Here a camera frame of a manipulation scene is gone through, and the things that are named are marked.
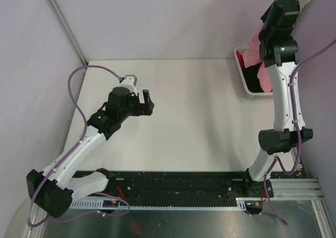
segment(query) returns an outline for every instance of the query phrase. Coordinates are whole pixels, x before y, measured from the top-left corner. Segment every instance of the purple cable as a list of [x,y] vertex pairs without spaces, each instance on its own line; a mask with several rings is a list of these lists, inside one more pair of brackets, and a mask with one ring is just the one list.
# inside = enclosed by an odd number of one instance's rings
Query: purple cable
[[74,96],[72,95],[72,91],[71,91],[71,79],[72,77],[75,75],[75,73],[77,73],[78,71],[80,70],[83,70],[83,69],[88,69],[90,67],[93,67],[93,68],[101,68],[101,69],[104,69],[106,71],[108,71],[109,73],[113,74],[116,78],[118,78],[119,81],[122,80],[122,78],[117,75],[116,73],[114,73],[113,71],[111,71],[110,69],[106,68],[106,67],[103,67],[103,66],[95,66],[95,65],[91,65],[91,66],[81,66],[81,67],[78,67],[76,70],[74,70],[69,78],[68,78],[68,91],[69,91],[69,95],[70,95],[70,98],[71,98],[71,101],[72,103],[75,105],[75,107],[77,108],[77,110],[79,111],[80,115],[82,116],[83,118],[83,121],[84,121],[84,130],[83,130],[83,134],[82,136],[80,137],[80,139],[78,140],[78,142],[69,150],[69,152],[61,159],[59,160],[58,163],[55,164],[55,166],[49,171],[49,173],[47,173],[47,175],[45,176],[45,178],[42,180],[42,182],[38,185],[38,187],[36,188],[36,191],[34,192],[32,198],[31,198],[31,202],[30,202],[30,213],[29,213],[29,218],[28,218],[28,221],[27,221],[27,224],[29,227],[38,227],[40,226],[41,224],[43,224],[44,222],[46,222],[46,220],[50,217],[50,215],[48,214],[43,220],[41,220],[39,223],[36,223],[36,224],[32,224],[32,221],[30,220],[30,216],[32,214],[32,208],[33,208],[33,205],[34,205],[34,202],[37,198],[37,195],[38,193],[40,192],[41,188],[43,187],[43,185],[46,183],[46,181],[48,180],[48,178],[52,175],[53,173],[53,169],[57,169],[72,153],[73,151],[80,145],[80,141],[82,141],[86,135],[86,132],[87,132],[87,129],[88,129],[88,126],[87,126],[87,123],[86,123],[86,117],[83,113],[83,111],[80,109],[80,107],[78,106]]
[[302,139],[301,139],[301,133],[300,133],[300,128],[299,125],[297,123],[298,121],[298,114],[297,114],[297,108],[296,108],[296,102],[295,102],[295,94],[294,94],[294,86],[292,85],[294,83],[294,78],[296,73],[299,71],[300,67],[305,65],[308,62],[311,62],[313,59],[317,58],[318,56],[320,56],[321,54],[323,54],[325,51],[329,50],[334,44],[336,44],[336,39],[334,41],[332,41],[328,46],[326,46],[325,48],[323,48],[322,50],[320,50],[319,52],[317,52],[316,54],[314,54],[313,56],[307,58],[306,60],[304,60],[300,65],[298,65],[293,73],[290,76],[289,79],[289,89],[290,89],[290,98],[292,100],[292,111],[293,111],[293,122],[294,122],[294,127],[296,129],[296,132],[298,134],[298,153],[296,155],[295,158],[295,162],[293,165],[293,168],[291,169],[291,171],[287,172],[285,167],[282,165],[282,162],[280,160],[280,158],[278,158],[279,160],[279,164],[281,166],[281,169],[283,170],[283,172],[289,176],[293,175],[293,173],[296,171],[298,164],[300,162],[300,157],[301,157],[301,146],[302,146]]
[[129,203],[127,203],[126,200],[114,197],[112,195],[109,195],[109,194],[106,194],[106,193],[103,193],[103,192],[96,192],[95,194],[106,196],[106,197],[109,197],[111,199],[119,200],[119,201],[121,201],[122,203],[124,203],[127,206],[127,210],[125,212],[123,212],[123,213],[118,213],[118,214],[110,214],[110,213],[98,212],[97,210],[94,210],[94,211],[89,211],[89,212],[82,213],[82,214],[80,214],[80,215],[78,215],[78,216],[76,216],[74,218],[68,219],[68,220],[58,221],[58,220],[54,219],[54,221],[56,221],[58,223],[67,223],[67,222],[74,221],[74,220],[76,220],[78,218],[81,218],[81,217],[83,217],[83,216],[85,216],[87,214],[91,214],[91,213],[101,213],[101,214],[105,214],[105,215],[110,216],[110,217],[120,217],[120,216],[123,216],[123,215],[127,214],[131,210],[131,206],[129,205]]
[[[273,169],[273,167],[275,166],[275,164],[277,163],[277,159],[274,159],[273,160],[273,163],[271,164],[271,166],[268,168],[268,170],[266,171],[265,175],[264,175],[264,189],[265,189],[265,194],[266,194],[266,197],[268,199],[268,203],[270,205],[270,207],[272,208],[273,212],[274,212],[274,215],[276,218],[278,218],[278,220],[285,226],[288,225],[288,223],[280,217],[277,209],[274,207],[273,205],[273,202],[271,201],[269,195],[268,195],[268,190],[267,190],[267,184],[266,184],[266,180],[267,180],[267,175],[271,172],[271,170]],[[272,213],[265,213],[265,215],[268,215],[268,216],[273,216]]]

